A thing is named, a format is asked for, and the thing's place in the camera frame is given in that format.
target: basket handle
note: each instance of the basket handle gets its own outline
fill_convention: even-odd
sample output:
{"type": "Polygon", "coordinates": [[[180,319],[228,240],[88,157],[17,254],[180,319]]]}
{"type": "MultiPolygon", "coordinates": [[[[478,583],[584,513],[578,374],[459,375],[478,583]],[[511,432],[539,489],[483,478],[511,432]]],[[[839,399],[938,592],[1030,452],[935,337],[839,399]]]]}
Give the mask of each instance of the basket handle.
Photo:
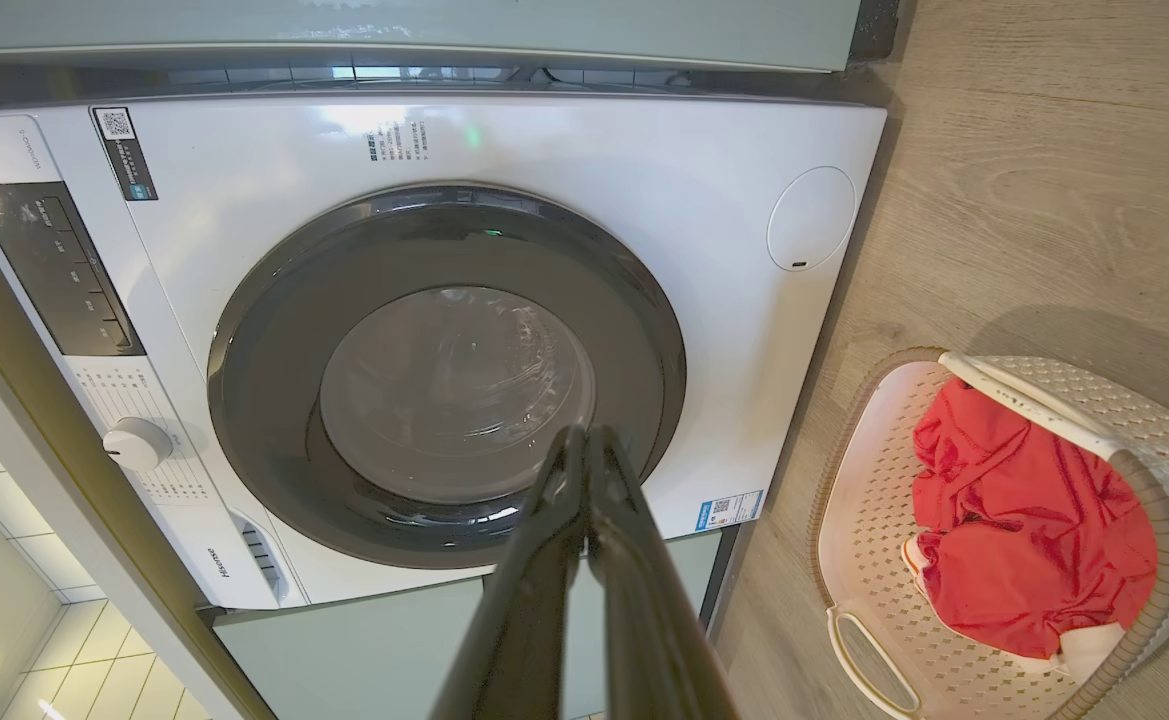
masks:
{"type": "Polygon", "coordinates": [[[1073,445],[1081,446],[1108,459],[1122,445],[1115,442],[1111,429],[1090,415],[1079,413],[1075,407],[1060,401],[1040,387],[1028,382],[1014,373],[1007,372],[981,356],[960,355],[956,352],[945,352],[940,364],[956,378],[962,378],[970,387],[984,393],[988,397],[1009,407],[1032,423],[1058,434],[1073,445]]]}
{"type": "Polygon", "coordinates": [[[837,609],[837,605],[830,607],[828,609],[828,638],[832,642],[832,652],[837,656],[841,669],[846,671],[846,676],[850,676],[850,681],[855,683],[859,692],[864,693],[864,697],[871,700],[873,705],[880,707],[881,712],[886,712],[887,715],[893,716],[895,720],[922,720],[921,712],[919,712],[922,709],[921,698],[913,690],[913,685],[909,685],[908,680],[904,679],[904,673],[900,673],[899,666],[895,665],[894,660],[891,660],[891,656],[886,655],[885,650],[881,650],[881,643],[877,642],[877,638],[869,632],[869,629],[864,626],[857,616],[850,611],[837,609]],[[869,643],[873,644],[873,650],[886,662],[886,666],[891,669],[891,673],[895,674],[895,679],[904,686],[904,691],[908,692],[909,698],[913,700],[912,708],[900,707],[898,702],[892,701],[891,698],[878,691],[859,670],[859,666],[855,665],[855,660],[850,659],[850,652],[846,651],[846,643],[841,637],[841,626],[837,626],[837,621],[843,618],[852,621],[859,628],[859,632],[869,638],[869,643]]]}

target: laundry basket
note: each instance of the laundry basket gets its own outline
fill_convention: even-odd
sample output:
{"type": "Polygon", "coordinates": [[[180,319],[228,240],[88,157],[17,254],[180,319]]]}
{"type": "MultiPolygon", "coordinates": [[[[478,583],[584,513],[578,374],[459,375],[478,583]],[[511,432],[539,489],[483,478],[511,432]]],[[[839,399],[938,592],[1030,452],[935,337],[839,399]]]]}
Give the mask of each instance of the laundry basket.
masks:
{"type": "Polygon", "coordinates": [[[895,719],[1073,719],[1169,637],[1169,410],[1108,379],[1042,356],[963,356],[914,348],[877,366],[852,407],[812,510],[812,561],[828,635],[855,685],[895,719]],[[918,528],[913,428],[950,378],[1104,457],[1143,503],[1157,541],[1151,596],[1108,660],[1082,685],[1026,673],[1003,652],[935,618],[900,558],[918,528]],[[876,687],[849,653],[856,625],[902,684],[876,687]]]}

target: brand logo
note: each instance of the brand logo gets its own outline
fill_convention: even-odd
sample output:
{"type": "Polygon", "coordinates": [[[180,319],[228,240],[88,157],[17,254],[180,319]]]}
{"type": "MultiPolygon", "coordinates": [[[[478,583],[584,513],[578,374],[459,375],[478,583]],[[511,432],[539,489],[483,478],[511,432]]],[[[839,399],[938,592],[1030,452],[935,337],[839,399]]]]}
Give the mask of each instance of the brand logo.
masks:
{"type": "Polygon", "coordinates": [[[220,577],[227,579],[228,577],[228,570],[224,569],[223,562],[220,562],[219,555],[215,555],[214,548],[208,547],[208,548],[206,548],[206,552],[209,552],[210,553],[210,559],[215,561],[215,568],[219,568],[220,577]]]}
{"type": "Polygon", "coordinates": [[[32,167],[41,169],[41,161],[37,160],[37,152],[32,148],[32,141],[28,140],[28,136],[25,131],[20,131],[20,140],[25,141],[25,152],[27,152],[28,159],[32,160],[32,167]]]}

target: washing machine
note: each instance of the washing machine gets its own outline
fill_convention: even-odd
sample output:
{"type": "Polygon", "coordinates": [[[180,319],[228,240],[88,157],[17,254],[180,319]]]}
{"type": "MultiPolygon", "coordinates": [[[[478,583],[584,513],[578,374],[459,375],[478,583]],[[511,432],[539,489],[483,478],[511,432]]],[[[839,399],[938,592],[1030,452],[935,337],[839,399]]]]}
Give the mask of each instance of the washing machine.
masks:
{"type": "Polygon", "coordinates": [[[487,573],[556,430],[766,500],[885,111],[502,91],[0,111],[0,266],[215,605],[487,573]]]}

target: cabinet door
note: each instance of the cabinet door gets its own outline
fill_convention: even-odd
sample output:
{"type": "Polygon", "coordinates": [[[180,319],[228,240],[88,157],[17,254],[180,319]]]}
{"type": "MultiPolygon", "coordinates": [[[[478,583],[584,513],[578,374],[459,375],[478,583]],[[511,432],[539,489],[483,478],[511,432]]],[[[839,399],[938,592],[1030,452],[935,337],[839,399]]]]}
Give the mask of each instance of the cabinet door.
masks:
{"type": "MultiPolygon", "coordinates": [[[[443,61],[462,56],[452,49],[464,47],[493,53],[493,58],[566,55],[563,68],[596,65],[593,58],[606,55],[621,67],[634,58],[656,67],[841,70],[859,12],[858,0],[217,0],[187,4],[189,11],[177,13],[165,12],[165,5],[60,0],[48,13],[37,0],[0,0],[0,50],[57,47],[85,54],[99,46],[256,44],[282,55],[302,53],[305,46],[314,53],[346,46],[345,58],[365,55],[396,64],[393,58],[404,62],[410,55],[393,50],[423,46],[443,61]]],[[[74,58],[69,53],[64,63],[74,58]]]]}
{"type": "MultiPolygon", "coordinates": [[[[667,544],[698,611],[721,533],[667,544]]],[[[482,580],[332,605],[250,611],[215,621],[215,634],[278,720],[393,716],[423,720],[482,601],[482,580]]],[[[606,708],[602,587],[581,560],[567,600],[562,716],[606,708]]]]}
{"type": "MultiPolygon", "coordinates": [[[[713,570],[721,531],[667,542],[667,554],[682,579],[690,605],[699,612],[713,570]]],[[[584,716],[606,709],[606,621],[602,584],[580,561],[566,605],[566,652],[562,666],[562,716],[584,716]]]]}
{"type": "Polygon", "coordinates": [[[482,601],[482,580],[241,612],[215,634],[278,720],[423,719],[482,601]]]}

